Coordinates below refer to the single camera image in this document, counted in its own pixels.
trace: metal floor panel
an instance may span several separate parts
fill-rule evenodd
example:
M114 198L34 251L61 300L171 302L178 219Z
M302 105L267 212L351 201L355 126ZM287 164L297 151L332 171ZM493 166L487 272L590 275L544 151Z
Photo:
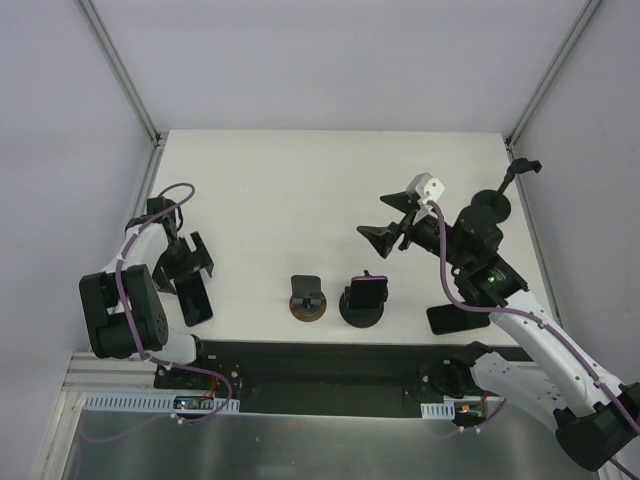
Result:
M106 437L148 416L84 411L80 428L92 437ZM101 445L79 442L76 435L63 478L596 478L564 455L551 432L513 406L507 406L480 434L438 438L451 430L447 421L418 419L243 414L195 426L161 419Z

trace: round base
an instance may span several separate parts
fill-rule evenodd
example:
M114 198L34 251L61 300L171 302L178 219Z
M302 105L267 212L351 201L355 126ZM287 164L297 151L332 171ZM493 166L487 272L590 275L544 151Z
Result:
M291 310L291 314L296 317L301 322L315 322L318 320L324 312L327 311L327 298L322 294L322 298L320 299L320 307L318 310L310 310L308 308L300 308L300 305L295 305L293 303L293 298L289 300L289 310Z
M471 199L471 205L491 208L496 223L502 223L511 215L511 202L495 190L482 190Z
M373 327L382 318L383 313L384 303L380 305L380 308L374 308L371 310L349 310L347 308L347 299L345 298L344 293L340 297L340 315L342 315L344 321L352 327Z

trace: robotic arm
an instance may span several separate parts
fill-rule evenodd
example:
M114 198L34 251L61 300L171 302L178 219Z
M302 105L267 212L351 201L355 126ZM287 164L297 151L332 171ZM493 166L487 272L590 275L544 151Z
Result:
M582 350L544 311L526 282L498 255L502 232L491 209L464 208L453 227L435 201L444 187L429 174L418 175L405 192L380 199L405 214L399 224L358 227L386 258L415 243L441 259L443 287L460 308L489 313L529 354L548 380L511 365L490 348L474 343L459 362L471 380L540 420L563 450L582 467L595 471L640 431L640 383L623 385ZM436 210L438 218L430 215ZM446 263L465 304L446 285Z
M163 196L150 198L147 214L127 224L124 245L134 235L138 239L124 259L122 280L145 352L153 352L162 361L187 364L196 359L197 338L169 328L157 290L178 296L187 325L211 318L213 312L200 270L211 276L213 261L197 232L191 234L195 251L178 236L181 225L176 224L175 212L139 231L139 226L151 216L173 205L172 200ZM182 223L180 210L178 217ZM80 280L89 340L99 358L127 358L137 351L117 291L118 260L122 260L120 255L100 272Z

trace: white wall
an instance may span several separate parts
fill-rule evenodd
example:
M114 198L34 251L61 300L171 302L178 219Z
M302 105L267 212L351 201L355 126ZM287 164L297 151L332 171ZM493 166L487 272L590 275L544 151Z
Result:
M640 380L639 24L640 2L604 4L516 148L543 163L525 183L562 320L627 382ZM640 440L627 452L640 473Z
M30 478L78 280L115 253L150 145L71 0L0 2L0 478Z
M509 133L585 0L96 0L161 131Z

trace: white connector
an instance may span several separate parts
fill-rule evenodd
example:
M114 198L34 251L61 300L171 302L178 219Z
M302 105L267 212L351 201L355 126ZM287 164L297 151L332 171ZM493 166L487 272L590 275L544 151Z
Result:
M417 196L417 203L420 210L416 214L413 222L417 223L431 213L430 201L437 202L444 192L444 185L440 180L431 176L430 173L421 173L411 181L406 189L410 197Z

